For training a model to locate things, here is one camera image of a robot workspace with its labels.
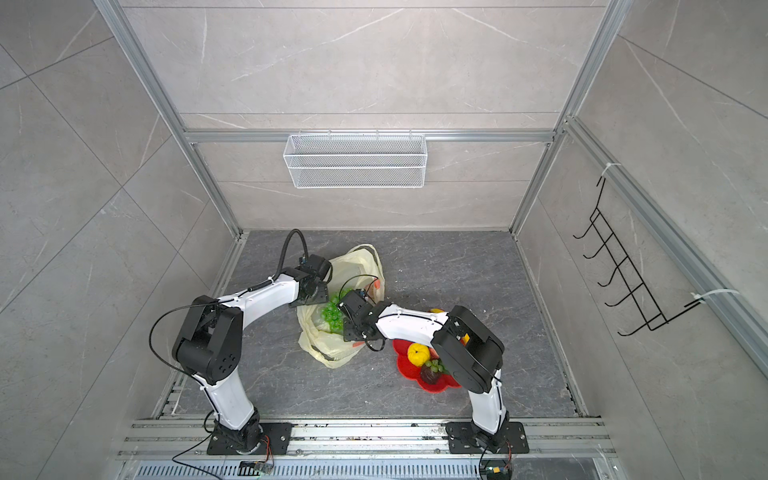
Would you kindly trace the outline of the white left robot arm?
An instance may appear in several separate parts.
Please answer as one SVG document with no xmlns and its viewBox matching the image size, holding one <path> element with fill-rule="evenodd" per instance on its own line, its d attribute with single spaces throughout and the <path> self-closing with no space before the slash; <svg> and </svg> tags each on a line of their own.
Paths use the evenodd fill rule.
<svg viewBox="0 0 768 480">
<path fill-rule="evenodd" d="M 251 453 L 263 437 L 238 373 L 244 330 L 282 306 L 327 302 L 331 270 L 327 259 L 312 254 L 255 286 L 219 298 L 200 296 L 188 308 L 172 358 L 208 398 L 216 415 L 213 435 L 235 451 Z"/>
</svg>

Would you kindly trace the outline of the green fake grape bunch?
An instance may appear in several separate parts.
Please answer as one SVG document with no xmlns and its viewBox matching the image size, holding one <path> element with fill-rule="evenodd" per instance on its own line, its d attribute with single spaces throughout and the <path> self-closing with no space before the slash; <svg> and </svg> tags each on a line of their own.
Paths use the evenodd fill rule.
<svg viewBox="0 0 768 480">
<path fill-rule="evenodd" d="M 339 303 L 339 294 L 335 294 L 321 311 L 322 319 L 326 322 L 328 331 L 333 334 L 343 333 L 344 314 L 338 307 Z"/>
</svg>

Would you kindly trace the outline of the red flower-shaped plate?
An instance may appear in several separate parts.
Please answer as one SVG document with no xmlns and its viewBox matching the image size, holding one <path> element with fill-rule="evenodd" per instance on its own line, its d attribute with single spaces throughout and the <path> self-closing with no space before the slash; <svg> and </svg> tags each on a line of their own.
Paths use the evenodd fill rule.
<svg viewBox="0 0 768 480">
<path fill-rule="evenodd" d="M 393 348 L 397 354 L 396 365 L 400 374 L 418 385 L 426 392 L 441 393 L 449 388 L 459 388 L 460 385 L 446 373 L 440 373 L 434 383 L 425 382 L 421 376 L 421 367 L 417 367 L 408 359 L 408 349 L 411 342 L 405 340 L 393 340 Z"/>
</svg>

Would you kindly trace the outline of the yellow fake fruit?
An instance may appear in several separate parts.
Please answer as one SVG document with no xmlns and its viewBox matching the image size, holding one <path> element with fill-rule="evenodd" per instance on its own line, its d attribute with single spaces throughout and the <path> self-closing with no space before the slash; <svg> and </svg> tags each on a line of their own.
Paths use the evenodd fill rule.
<svg viewBox="0 0 768 480">
<path fill-rule="evenodd" d="M 406 352 L 407 360 L 415 367 L 421 368 L 431 361 L 430 349 L 422 344 L 411 343 Z"/>
</svg>

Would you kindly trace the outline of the dark purple fake eggplant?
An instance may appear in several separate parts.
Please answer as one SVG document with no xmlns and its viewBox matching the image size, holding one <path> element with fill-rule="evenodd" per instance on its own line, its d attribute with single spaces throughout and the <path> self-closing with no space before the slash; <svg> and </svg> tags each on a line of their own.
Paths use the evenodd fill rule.
<svg viewBox="0 0 768 480">
<path fill-rule="evenodd" d="M 436 390 L 442 382 L 443 373 L 437 367 L 423 365 L 420 370 L 421 385 L 428 390 Z"/>
</svg>

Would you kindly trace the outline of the cream printed plastic bag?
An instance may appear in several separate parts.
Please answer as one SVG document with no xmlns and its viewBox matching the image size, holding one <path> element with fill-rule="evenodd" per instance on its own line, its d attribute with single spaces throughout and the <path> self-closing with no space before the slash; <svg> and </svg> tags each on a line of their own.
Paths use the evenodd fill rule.
<svg viewBox="0 0 768 480">
<path fill-rule="evenodd" d="M 330 260 L 332 270 L 328 283 L 329 300 L 352 289 L 363 289 L 375 302 L 385 297 L 386 282 L 379 254 L 371 244 L 360 244 L 346 254 Z M 297 317 L 301 327 L 299 346 L 315 360 L 330 369 L 347 364 L 365 345 L 364 341 L 345 341 L 342 334 L 328 331 L 321 311 L 326 304 L 299 306 Z"/>
</svg>

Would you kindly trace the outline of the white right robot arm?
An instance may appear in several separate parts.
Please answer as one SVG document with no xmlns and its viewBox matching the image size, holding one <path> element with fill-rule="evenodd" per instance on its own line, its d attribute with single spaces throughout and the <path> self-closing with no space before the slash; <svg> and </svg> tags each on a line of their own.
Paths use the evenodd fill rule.
<svg viewBox="0 0 768 480">
<path fill-rule="evenodd" d="M 472 406 L 470 444 L 497 453 L 506 447 L 508 414 L 502 399 L 503 342 L 469 309 L 422 312 L 389 301 L 373 303 L 351 290 L 338 303 L 347 341 L 404 340 L 430 347 Z"/>
</svg>

